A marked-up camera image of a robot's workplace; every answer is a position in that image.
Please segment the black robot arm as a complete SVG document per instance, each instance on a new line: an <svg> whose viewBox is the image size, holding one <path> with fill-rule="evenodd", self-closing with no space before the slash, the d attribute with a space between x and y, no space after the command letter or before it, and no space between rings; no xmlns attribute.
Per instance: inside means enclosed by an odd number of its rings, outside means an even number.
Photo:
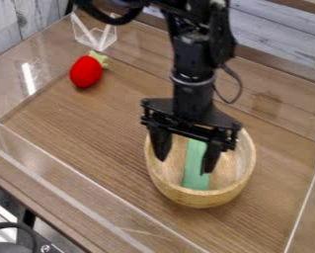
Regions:
<svg viewBox="0 0 315 253"><path fill-rule="evenodd" d="M165 16L173 47L170 80L173 96L142 101L155 157L165 161L173 137L181 135L206 143L201 172L214 171L221 154L237 148L242 123L214 105L217 70L230 71L237 40L232 31L230 0L111 0L127 9L113 17L94 0L73 3L97 20L122 26L133 22L146 7L155 5Z"/></svg>

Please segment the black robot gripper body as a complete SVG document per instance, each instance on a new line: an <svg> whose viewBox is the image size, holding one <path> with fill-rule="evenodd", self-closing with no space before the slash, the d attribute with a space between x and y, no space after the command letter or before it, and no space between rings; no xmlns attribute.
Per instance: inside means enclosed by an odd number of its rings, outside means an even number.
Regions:
<svg viewBox="0 0 315 253"><path fill-rule="evenodd" d="M173 81L172 98L142 100L142 124L168 129L172 135L204 141L222 142L222 152L237 148L242 124L214 105L214 80L204 82Z"/></svg>

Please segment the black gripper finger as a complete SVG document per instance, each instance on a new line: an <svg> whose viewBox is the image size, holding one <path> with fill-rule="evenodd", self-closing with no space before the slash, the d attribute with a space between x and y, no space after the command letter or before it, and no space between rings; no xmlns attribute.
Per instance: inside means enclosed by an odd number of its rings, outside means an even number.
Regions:
<svg viewBox="0 0 315 253"><path fill-rule="evenodd" d="M172 149L172 132L159 126L149 126L149 131L157 159L165 161Z"/></svg>
<svg viewBox="0 0 315 253"><path fill-rule="evenodd" d="M208 143L208 149L202 159L202 174L212 173L217 166L222 152L222 142L218 140L212 140Z"/></svg>

